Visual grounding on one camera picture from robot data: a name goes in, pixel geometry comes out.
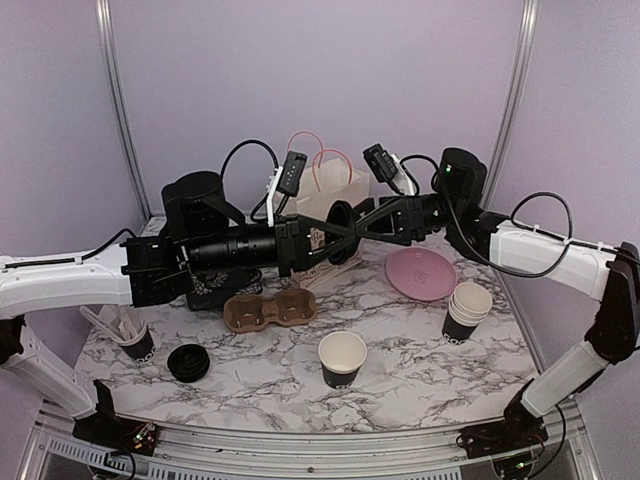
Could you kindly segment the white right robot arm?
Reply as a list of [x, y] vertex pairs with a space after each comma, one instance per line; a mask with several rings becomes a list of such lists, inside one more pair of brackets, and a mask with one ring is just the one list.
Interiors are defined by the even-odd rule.
[[408, 246], [439, 229], [463, 257], [523, 279], [549, 278], [599, 302], [594, 323], [551, 367], [523, 387], [505, 408], [495, 438], [515, 448], [544, 415], [588, 387], [609, 366], [637, 351], [639, 251], [579, 241], [480, 208], [486, 166], [472, 153], [449, 147], [436, 163], [433, 193], [420, 195], [404, 163], [376, 144], [363, 153], [376, 180], [393, 195], [357, 221], [360, 238]]

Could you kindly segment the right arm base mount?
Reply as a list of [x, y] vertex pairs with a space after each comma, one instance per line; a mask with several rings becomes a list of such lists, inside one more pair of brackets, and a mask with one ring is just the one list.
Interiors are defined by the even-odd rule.
[[536, 444], [549, 436], [541, 417], [535, 417], [521, 403], [526, 384], [507, 404], [501, 420], [464, 427], [456, 438], [468, 459], [507, 453]]

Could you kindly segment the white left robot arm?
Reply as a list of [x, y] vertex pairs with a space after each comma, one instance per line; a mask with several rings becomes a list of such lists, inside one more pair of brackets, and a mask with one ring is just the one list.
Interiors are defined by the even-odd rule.
[[249, 224], [225, 199], [211, 171], [162, 190], [166, 223], [155, 237], [108, 241], [92, 252], [1, 259], [1, 366], [62, 406], [106, 445], [125, 438], [107, 388], [53, 354], [24, 320], [28, 313], [82, 305], [136, 308], [167, 304], [194, 289], [199, 274], [238, 267], [278, 268], [288, 276], [354, 247], [351, 225], [302, 215]]

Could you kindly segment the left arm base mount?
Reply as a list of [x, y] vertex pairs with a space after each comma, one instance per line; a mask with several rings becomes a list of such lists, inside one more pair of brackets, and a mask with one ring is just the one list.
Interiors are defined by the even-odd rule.
[[97, 401], [87, 416], [74, 418], [73, 436], [104, 447], [112, 447], [151, 457], [156, 449], [160, 428], [153, 421], [119, 416], [109, 388], [93, 381]]

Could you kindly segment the stack of paper cups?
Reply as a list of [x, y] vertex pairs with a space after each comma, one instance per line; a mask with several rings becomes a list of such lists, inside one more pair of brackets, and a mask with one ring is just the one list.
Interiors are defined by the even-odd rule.
[[457, 285], [449, 298], [442, 335], [453, 345], [464, 344], [484, 321], [493, 307], [493, 297], [473, 282]]

